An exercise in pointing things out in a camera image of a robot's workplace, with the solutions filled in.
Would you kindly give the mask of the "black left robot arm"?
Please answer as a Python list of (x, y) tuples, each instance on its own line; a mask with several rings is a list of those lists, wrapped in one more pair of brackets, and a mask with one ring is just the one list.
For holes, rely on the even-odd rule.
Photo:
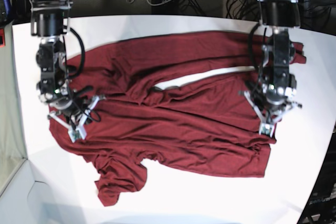
[[(248, 35), (248, 53), (257, 74), (246, 81), (243, 95), (260, 119), (259, 134), (272, 137), (276, 124), (294, 108), (302, 105), (293, 100), (297, 81), (289, 72), (295, 57), (295, 47), (289, 37), (290, 28), (300, 27), (298, 0), (257, 0), (260, 21)], [(269, 38), (262, 38), (263, 57), (257, 61), (253, 52), (253, 37), (260, 27), (270, 28)]]

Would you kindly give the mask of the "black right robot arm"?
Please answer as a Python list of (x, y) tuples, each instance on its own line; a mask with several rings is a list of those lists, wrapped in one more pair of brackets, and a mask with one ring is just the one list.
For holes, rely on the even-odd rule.
[[(85, 93), (93, 89), (86, 86), (79, 91), (70, 88), (70, 82), (79, 77), (85, 66), (86, 52), (79, 34), (70, 27), (72, 0), (29, 0), (31, 4), (30, 34), (40, 39), (36, 63), (40, 68), (37, 83), (39, 99), (53, 108), (48, 118), (65, 127), (71, 137), (84, 138), (85, 124), (99, 122), (91, 113), (103, 99), (95, 95), (91, 99)], [(64, 36), (72, 33), (80, 46), (79, 66), (67, 62)]]

